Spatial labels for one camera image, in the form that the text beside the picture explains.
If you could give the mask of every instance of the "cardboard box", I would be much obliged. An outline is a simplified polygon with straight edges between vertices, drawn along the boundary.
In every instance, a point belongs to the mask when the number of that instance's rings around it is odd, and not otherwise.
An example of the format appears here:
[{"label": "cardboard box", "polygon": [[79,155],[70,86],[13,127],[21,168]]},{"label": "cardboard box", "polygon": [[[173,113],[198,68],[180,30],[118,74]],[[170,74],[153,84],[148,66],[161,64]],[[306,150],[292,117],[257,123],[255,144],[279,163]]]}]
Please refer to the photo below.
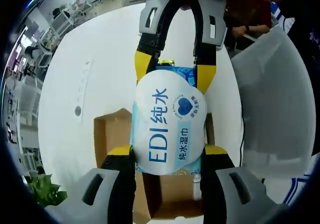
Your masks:
[{"label": "cardboard box", "polygon": [[[97,167],[114,148],[129,145],[132,115],[121,109],[94,119],[94,151]],[[133,221],[146,224],[151,219],[175,219],[202,215],[202,201],[193,200],[191,175],[156,176],[136,172]]]}]

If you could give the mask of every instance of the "white surface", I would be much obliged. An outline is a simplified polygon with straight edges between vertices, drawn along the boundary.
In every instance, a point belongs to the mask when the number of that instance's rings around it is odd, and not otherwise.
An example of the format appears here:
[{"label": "white surface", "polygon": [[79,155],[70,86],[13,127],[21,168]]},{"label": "white surface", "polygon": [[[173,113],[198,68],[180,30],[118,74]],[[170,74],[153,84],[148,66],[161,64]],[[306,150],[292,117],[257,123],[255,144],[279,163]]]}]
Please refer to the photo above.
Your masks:
[{"label": "white surface", "polygon": [[[94,118],[121,108],[132,111],[136,90],[135,51],[144,4],[98,16],[69,32],[57,48],[43,84],[38,137],[43,166],[52,182],[70,190],[96,167]],[[195,22],[191,11],[179,11],[168,33],[162,60],[192,67]],[[82,122],[75,115],[84,65],[88,75]],[[207,92],[213,114],[215,143],[237,165],[243,135],[241,101],[236,77],[223,47],[217,53],[217,74]]]}]

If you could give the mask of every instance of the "wet wipes package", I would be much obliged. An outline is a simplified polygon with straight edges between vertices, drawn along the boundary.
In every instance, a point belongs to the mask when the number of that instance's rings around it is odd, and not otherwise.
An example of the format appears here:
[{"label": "wet wipes package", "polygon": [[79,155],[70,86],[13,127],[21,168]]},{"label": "wet wipes package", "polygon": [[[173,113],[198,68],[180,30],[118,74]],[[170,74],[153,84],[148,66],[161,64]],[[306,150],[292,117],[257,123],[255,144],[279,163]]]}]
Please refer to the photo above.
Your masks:
[{"label": "wet wipes package", "polygon": [[165,69],[145,75],[137,85],[132,110],[130,142],[138,171],[199,173],[206,116],[204,95],[181,75]]}]

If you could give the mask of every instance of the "person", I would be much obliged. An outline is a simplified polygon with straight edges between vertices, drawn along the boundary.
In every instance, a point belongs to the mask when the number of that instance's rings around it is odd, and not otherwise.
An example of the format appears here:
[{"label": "person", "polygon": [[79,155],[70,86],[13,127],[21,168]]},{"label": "person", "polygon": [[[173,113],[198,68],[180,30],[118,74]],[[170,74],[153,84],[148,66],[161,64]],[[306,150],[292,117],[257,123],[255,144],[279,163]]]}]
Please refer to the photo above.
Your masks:
[{"label": "person", "polygon": [[86,3],[86,1],[87,0],[75,0],[75,3],[76,3],[76,5],[77,5],[77,7],[80,9],[80,10],[82,10],[82,8],[83,8],[83,6],[84,6],[84,4]]},{"label": "person", "polygon": [[37,46],[27,46],[25,48],[24,54],[31,57],[32,59],[35,59],[34,51],[38,50],[38,49],[39,49],[39,47],[37,47]]},{"label": "person", "polygon": [[[320,109],[320,18],[318,0],[266,0],[277,2],[285,18],[295,18],[288,36],[297,48],[308,71],[316,112]],[[316,116],[316,133],[312,154],[320,152],[320,115]]]},{"label": "person", "polygon": [[224,20],[227,27],[224,45],[231,52],[244,50],[253,42],[245,34],[258,38],[271,28],[270,2],[264,0],[226,0]]},{"label": "person", "polygon": [[[61,13],[61,9],[60,8],[55,8],[52,12],[53,14],[53,19],[56,19]],[[67,18],[70,18],[71,15],[69,14],[69,12],[64,11],[64,14],[66,15]]]}]

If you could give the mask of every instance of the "desk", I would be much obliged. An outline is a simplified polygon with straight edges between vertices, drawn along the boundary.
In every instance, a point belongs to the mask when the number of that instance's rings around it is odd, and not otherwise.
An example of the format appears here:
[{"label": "desk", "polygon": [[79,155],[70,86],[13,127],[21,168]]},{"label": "desk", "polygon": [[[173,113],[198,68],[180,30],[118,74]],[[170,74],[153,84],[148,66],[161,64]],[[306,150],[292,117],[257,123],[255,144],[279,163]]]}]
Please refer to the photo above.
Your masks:
[{"label": "desk", "polygon": [[[27,91],[26,87],[31,87],[37,89],[39,91],[34,90],[34,93],[40,93],[42,83],[39,82],[37,79],[32,78],[30,76],[25,76],[22,80],[24,87],[21,89],[20,95],[17,96],[17,113],[16,113],[16,127],[17,127],[17,138],[18,138],[18,145],[20,148],[20,152],[23,154],[23,148],[39,148],[39,141],[38,141],[38,127],[37,127],[37,118],[33,116],[32,112],[38,104],[34,103],[37,101],[37,98],[34,97],[32,92],[28,91],[28,99],[27,101],[24,92]],[[24,111],[20,112],[19,105],[26,105],[23,107]]]},{"label": "desk", "polygon": [[[105,13],[67,33],[44,80],[38,114],[38,138],[44,170],[64,190],[96,168],[94,118],[121,108],[132,111],[135,100],[135,52],[144,4]],[[190,10],[179,10],[166,40],[162,60],[192,67],[195,22]],[[90,69],[84,74],[86,62]],[[217,74],[208,89],[215,143],[237,165],[243,137],[238,84],[225,47],[217,52]],[[75,115],[82,102],[81,118]]]},{"label": "desk", "polygon": [[22,115],[18,112],[19,100],[15,99],[14,114],[10,117],[14,122],[10,122],[10,129],[14,131],[12,134],[12,140],[17,143],[20,154],[25,153],[23,148],[39,148],[38,130],[36,126],[32,127],[33,117],[27,116],[26,113]]},{"label": "desk", "polygon": [[62,39],[65,33],[70,27],[74,25],[74,20],[68,17],[63,10],[56,18],[52,21],[50,28],[53,30],[54,34]]},{"label": "desk", "polygon": [[41,45],[38,46],[39,51],[41,54],[37,58],[29,58],[27,59],[29,66],[34,66],[36,69],[41,69],[41,68],[47,68],[50,65],[52,53],[45,50]]},{"label": "desk", "polygon": [[54,31],[49,28],[40,38],[39,43],[49,50],[54,50],[59,45],[60,39]]}]

